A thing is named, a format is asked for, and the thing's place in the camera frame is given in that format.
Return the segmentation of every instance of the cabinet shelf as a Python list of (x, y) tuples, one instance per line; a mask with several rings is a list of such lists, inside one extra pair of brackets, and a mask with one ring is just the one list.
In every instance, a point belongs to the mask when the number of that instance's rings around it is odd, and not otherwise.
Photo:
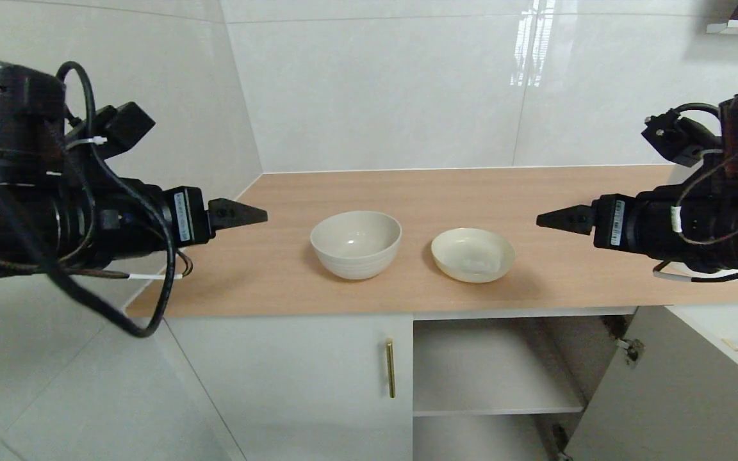
[(415, 461), (548, 459), (533, 417), (436, 416), (414, 418)]
[(415, 322), (414, 416), (582, 409), (536, 319)]

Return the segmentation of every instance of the kitchen counter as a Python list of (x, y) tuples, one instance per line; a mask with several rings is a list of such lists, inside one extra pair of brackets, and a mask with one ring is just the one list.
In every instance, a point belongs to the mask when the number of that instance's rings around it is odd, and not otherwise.
[[(670, 166), (395, 170), (263, 175), (240, 198), (269, 222), (223, 230), (190, 248), (193, 274), (177, 280), (168, 317), (437, 312), (659, 304), (738, 303), (738, 280), (689, 284), (654, 278), (656, 261), (594, 248), (591, 236), (536, 227), (536, 216), (590, 204), (602, 193), (636, 195), (665, 184)], [(377, 210), (404, 228), (397, 259), (378, 277), (346, 281), (317, 261), (309, 233), (348, 210)], [(472, 285), (433, 263), (442, 231), (503, 234), (518, 258), (503, 279)], [(128, 307), (149, 317), (161, 282)]]

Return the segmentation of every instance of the cream bowl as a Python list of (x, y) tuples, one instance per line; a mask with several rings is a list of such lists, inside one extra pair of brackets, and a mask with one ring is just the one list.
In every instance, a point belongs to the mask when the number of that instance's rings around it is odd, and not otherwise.
[(434, 263), (446, 275), (469, 283), (497, 280), (512, 268), (514, 247), (488, 230), (460, 227), (446, 230), (431, 241)]
[(402, 227), (392, 216), (354, 211), (324, 219), (309, 240), (324, 268), (338, 277), (363, 280), (392, 264), (401, 236)]

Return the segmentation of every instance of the cabinet door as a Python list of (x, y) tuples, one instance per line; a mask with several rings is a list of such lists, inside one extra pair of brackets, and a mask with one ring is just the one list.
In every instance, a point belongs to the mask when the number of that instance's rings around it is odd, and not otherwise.
[(410, 314), (168, 323), (248, 461), (412, 459)]
[(738, 459), (738, 364), (667, 307), (640, 307), (566, 447), (574, 461)]

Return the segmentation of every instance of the sticker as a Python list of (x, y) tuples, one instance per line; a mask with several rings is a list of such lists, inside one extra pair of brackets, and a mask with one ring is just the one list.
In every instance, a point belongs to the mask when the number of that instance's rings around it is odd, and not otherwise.
[(173, 199), (176, 201), (178, 236), (182, 242), (185, 242), (190, 239), (190, 219), (187, 217), (187, 199), (183, 192), (176, 192)]
[(623, 239), (623, 219), (625, 219), (625, 202), (618, 200), (614, 204), (614, 222), (611, 227), (611, 244), (615, 247), (620, 246), (620, 240)]

